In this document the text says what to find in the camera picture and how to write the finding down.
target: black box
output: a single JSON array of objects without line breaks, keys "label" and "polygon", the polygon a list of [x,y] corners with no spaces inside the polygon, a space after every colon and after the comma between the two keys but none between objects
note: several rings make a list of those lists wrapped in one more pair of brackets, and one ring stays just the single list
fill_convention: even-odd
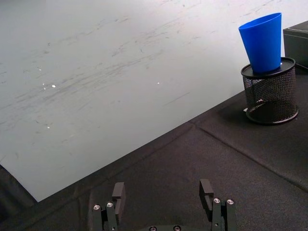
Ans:
[{"label": "black box", "polygon": [[283,30],[286,57],[308,69],[308,21]]}]

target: black tablecloth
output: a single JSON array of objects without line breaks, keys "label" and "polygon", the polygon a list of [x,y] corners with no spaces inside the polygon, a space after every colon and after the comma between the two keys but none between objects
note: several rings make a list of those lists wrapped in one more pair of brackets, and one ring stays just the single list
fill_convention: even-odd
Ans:
[{"label": "black tablecloth", "polygon": [[92,207],[124,181],[120,229],[182,224],[209,230],[198,195],[236,204],[238,230],[308,230],[308,76],[297,75],[300,113],[278,126],[248,121],[240,93],[0,225],[0,230],[90,230]]},{"label": "black tablecloth", "polygon": [[36,203],[15,177],[0,165],[0,222]]}]

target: metal bolt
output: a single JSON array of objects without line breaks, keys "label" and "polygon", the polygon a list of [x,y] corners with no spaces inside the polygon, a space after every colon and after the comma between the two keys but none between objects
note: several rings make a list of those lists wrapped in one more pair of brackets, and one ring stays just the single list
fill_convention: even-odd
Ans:
[{"label": "metal bolt", "polygon": [[176,225],[175,227],[173,227],[173,231],[181,231],[181,227]]},{"label": "metal bolt", "polygon": [[215,198],[215,199],[214,199],[214,202],[215,202],[215,203],[220,203],[220,200],[219,200],[218,198]]},{"label": "metal bolt", "polygon": [[93,209],[94,209],[94,210],[99,210],[99,209],[100,209],[100,205],[95,205],[95,206],[93,207]]},{"label": "metal bolt", "polygon": [[227,200],[227,203],[232,205],[232,204],[234,204],[234,201],[229,199],[229,200]]},{"label": "metal bolt", "polygon": [[107,207],[108,207],[108,208],[112,207],[113,205],[114,205],[114,204],[113,204],[112,202],[108,202],[108,203],[107,203]]}]

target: blue cup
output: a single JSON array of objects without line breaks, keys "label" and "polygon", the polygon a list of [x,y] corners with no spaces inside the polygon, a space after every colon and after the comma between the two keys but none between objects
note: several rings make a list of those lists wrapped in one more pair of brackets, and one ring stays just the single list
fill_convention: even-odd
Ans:
[{"label": "blue cup", "polygon": [[281,13],[273,13],[239,27],[254,72],[272,71],[281,63]]}]

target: mesh pencil holder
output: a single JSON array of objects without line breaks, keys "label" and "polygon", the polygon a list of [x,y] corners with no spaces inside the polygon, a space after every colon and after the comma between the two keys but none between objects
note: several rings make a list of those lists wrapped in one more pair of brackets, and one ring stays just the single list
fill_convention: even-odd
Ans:
[{"label": "mesh pencil holder", "polygon": [[281,66],[266,73],[254,73],[251,65],[241,70],[247,101],[247,117],[260,124],[280,124],[298,114],[296,106],[295,60],[282,58]]}]

